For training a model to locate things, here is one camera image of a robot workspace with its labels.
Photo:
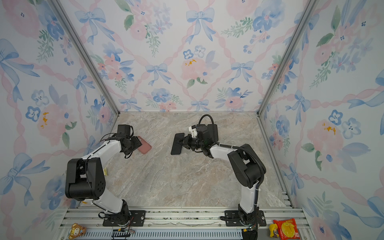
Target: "red snack bag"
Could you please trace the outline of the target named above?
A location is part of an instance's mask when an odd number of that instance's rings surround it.
[[[281,240],[300,239],[294,218],[284,221],[273,220],[273,222],[277,224]]]

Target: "marble surface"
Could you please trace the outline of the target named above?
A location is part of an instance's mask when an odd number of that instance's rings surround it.
[[[107,188],[125,199],[129,206],[237,207],[240,183],[229,161],[211,159],[203,153],[183,148],[171,155],[176,133],[188,133],[199,122],[200,113],[121,113],[114,127],[129,124],[152,149],[147,154],[134,151],[129,159],[122,153],[107,163]],[[241,146],[250,144],[266,167],[258,205],[285,207],[281,188],[255,113],[210,113],[218,125],[219,142]],[[210,124],[208,117],[202,123]]]

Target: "mounting plate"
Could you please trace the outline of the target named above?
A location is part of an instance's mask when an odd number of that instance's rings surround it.
[[[130,210],[130,213],[133,216],[131,227],[142,227],[145,221],[145,210]],[[116,223],[112,223],[110,220],[105,220],[103,222],[104,227],[119,227]]]
[[[226,218],[233,219],[233,220],[226,220],[225,221],[225,225],[227,227],[243,227],[244,226],[239,221],[239,215],[238,215],[238,211],[237,210],[235,210],[235,211],[230,211],[230,210],[224,211],[224,215],[225,215]],[[265,227],[266,226],[266,220],[265,220],[264,212],[261,211],[261,210],[257,211],[257,223],[259,224],[260,227]]]

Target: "phone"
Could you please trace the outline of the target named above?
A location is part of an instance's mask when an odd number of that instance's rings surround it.
[[[138,148],[138,150],[142,153],[142,154],[146,154],[149,150],[151,150],[152,146],[149,145],[149,143],[147,143],[144,139],[142,139],[140,136],[137,137],[139,139],[139,141],[141,142],[141,146]]]
[[[173,145],[172,145],[172,150],[170,151],[171,155],[179,155],[181,154],[181,149],[183,146],[178,143],[179,140],[184,138],[184,133],[176,133],[175,138],[173,139]]]

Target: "floral wallpaper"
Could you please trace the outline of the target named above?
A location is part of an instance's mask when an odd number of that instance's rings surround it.
[[[384,239],[383,11],[320,0],[263,115],[317,240]]]
[[[68,160],[116,116],[46,1],[0,3],[0,239],[52,239],[66,209]]]
[[[61,4],[121,111],[256,111],[307,0]]]

